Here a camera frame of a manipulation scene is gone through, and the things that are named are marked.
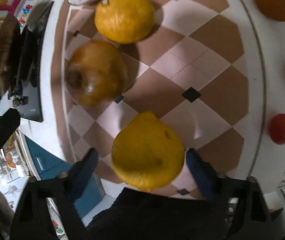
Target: cherry tomato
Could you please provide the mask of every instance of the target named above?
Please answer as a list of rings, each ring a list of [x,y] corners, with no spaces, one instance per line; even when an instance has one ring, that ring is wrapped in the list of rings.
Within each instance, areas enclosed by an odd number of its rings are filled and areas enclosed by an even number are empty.
[[[270,120],[269,135],[274,143],[285,143],[285,114],[277,114]]]

